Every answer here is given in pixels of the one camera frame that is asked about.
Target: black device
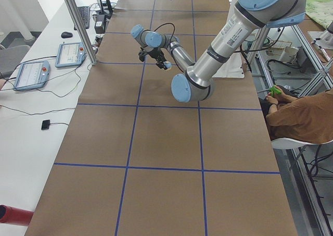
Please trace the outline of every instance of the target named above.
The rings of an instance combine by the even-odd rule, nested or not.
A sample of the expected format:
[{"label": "black device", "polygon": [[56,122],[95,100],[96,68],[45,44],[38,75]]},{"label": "black device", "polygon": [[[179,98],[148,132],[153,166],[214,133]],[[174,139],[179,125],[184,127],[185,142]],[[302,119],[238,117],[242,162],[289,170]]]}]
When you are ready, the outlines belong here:
[{"label": "black device", "polygon": [[104,34],[106,29],[106,17],[105,15],[97,15],[95,22],[96,34]]},{"label": "black device", "polygon": [[98,14],[105,15],[106,18],[110,19],[113,14],[113,9],[112,9],[110,0],[106,0],[106,9],[103,6],[102,0],[97,0],[97,3],[100,8],[100,12]]},{"label": "black device", "polygon": [[43,120],[42,130],[47,130],[50,127],[50,120]]},{"label": "black device", "polygon": [[61,38],[71,38],[71,37],[73,37],[73,33],[71,33],[71,32],[63,32],[63,33],[61,33]]},{"label": "black device", "polygon": [[89,6],[80,6],[80,7],[78,7],[78,11],[82,18],[84,27],[86,29],[88,29],[89,23],[90,23],[90,7]]}]

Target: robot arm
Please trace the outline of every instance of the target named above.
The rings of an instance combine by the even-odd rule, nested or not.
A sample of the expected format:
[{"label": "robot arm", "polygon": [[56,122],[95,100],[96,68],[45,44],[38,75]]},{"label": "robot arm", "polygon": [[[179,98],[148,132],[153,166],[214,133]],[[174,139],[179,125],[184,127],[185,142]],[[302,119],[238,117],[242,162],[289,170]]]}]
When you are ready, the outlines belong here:
[{"label": "robot arm", "polygon": [[173,56],[184,72],[172,80],[172,94],[178,101],[202,101],[213,93],[212,76],[253,30],[265,25],[276,28],[300,23],[305,15],[305,1],[238,0],[235,13],[197,62],[194,62],[174,36],[144,30],[140,25],[135,26],[131,33],[140,44],[142,54],[155,58],[159,65],[162,62],[164,69],[171,64],[165,61],[161,48],[167,49]]}]

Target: green object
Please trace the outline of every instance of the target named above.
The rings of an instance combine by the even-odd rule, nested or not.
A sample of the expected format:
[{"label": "green object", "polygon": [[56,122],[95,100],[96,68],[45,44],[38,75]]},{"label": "green object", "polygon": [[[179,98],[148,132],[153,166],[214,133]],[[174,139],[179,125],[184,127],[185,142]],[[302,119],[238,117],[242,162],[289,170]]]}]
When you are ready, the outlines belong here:
[{"label": "green object", "polygon": [[270,88],[271,96],[274,97],[274,94],[281,94],[281,90],[279,90],[276,86],[272,86]]},{"label": "green object", "polygon": [[333,0],[306,0],[306,14],[326,29],[333,21]]}]

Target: keyboard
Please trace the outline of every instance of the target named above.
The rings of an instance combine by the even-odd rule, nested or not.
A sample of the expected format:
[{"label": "keyboard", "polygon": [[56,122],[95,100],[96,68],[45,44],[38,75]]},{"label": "keyboard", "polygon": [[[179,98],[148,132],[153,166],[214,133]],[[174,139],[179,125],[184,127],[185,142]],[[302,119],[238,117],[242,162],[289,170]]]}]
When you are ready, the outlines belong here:
[{"label": "keyboard", "polygon": [[89,28],[89,23],[90,23],[90,8],[89,8],[89,6],[78,7],[78,11],[81,15],[84,27],[86,29],[88,29]]}]

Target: brown shirt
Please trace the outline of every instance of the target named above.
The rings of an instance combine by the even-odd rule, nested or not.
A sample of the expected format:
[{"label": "brown shirt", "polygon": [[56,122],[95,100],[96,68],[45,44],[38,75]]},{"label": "brown shirt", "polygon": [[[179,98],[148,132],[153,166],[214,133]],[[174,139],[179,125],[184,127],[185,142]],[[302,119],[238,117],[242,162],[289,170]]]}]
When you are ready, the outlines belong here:
[{"label": "brown shirt", "polygon": [[298,98],[266,116],[271,140],[292,138],[322,144],[333,140],[333,89]]}]

